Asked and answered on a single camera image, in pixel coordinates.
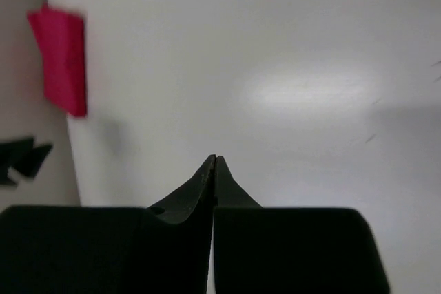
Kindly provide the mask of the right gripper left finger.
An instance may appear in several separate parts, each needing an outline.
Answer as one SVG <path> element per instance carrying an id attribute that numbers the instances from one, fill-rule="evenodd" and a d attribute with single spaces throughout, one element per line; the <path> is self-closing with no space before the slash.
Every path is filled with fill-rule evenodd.
<path id="1" fill-rule="evenodd" d="M 1 292 L 205 293 L 215 161 L 149 207 L 8 207 Z"/>

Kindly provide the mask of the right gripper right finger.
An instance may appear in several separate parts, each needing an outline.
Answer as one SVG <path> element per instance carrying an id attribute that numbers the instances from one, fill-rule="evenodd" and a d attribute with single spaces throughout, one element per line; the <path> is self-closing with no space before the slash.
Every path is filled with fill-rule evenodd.
<path id="1" fill-rule="evenodd" d="M 340 207 L 262 207 L 216 159 L 217 293 L 389 293 L 373 232 Z"/>

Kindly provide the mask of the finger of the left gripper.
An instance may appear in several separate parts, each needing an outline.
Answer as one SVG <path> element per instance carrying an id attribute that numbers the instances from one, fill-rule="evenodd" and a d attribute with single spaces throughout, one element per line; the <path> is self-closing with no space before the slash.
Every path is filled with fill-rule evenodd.
<path id="1" fill-rule="evenodd" d="M 11 167 L 25 178 L 35 178 L 52 148 L 53 144 L 48 143 L 22 149 Z"/>
<path id="2" fill-rule="evenodd" d="M 15 181 L 8 177 L 8 172 L 34 147 L 34 137 L 27 136 L 16 140 L 1 142 L 1 186 L 15 187 Z"/>

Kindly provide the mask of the magenta t shirt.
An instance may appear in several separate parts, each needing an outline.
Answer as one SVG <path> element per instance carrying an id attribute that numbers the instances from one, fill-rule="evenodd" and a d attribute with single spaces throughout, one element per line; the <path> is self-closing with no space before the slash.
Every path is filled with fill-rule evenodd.
<path id="1" fill-rule="evenodd" d="M 43 4 L 27 13 L 42 56 L 44 96 L 66 114 L 87 115 L 85 23 L 71 12 Z"/>

